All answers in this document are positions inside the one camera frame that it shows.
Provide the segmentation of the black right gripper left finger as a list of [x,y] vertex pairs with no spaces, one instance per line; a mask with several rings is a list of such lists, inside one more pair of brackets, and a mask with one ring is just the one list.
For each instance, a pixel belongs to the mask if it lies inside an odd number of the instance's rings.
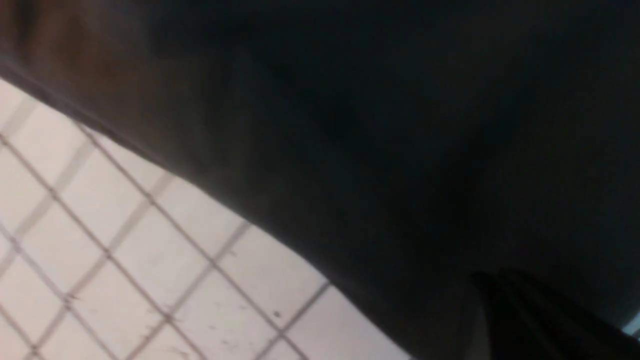
[[486,338],[490,360],[530,360],[531,342],[525,321],[512,297],[516,281],[523,281],[523,271],[476,271],[470,275],[486,319]]

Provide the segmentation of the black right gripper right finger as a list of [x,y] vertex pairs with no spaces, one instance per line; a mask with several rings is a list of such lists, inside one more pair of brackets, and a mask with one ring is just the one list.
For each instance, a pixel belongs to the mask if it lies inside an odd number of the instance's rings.
[[497,360],[637,360],[639,342],[521,271],[497,274]]

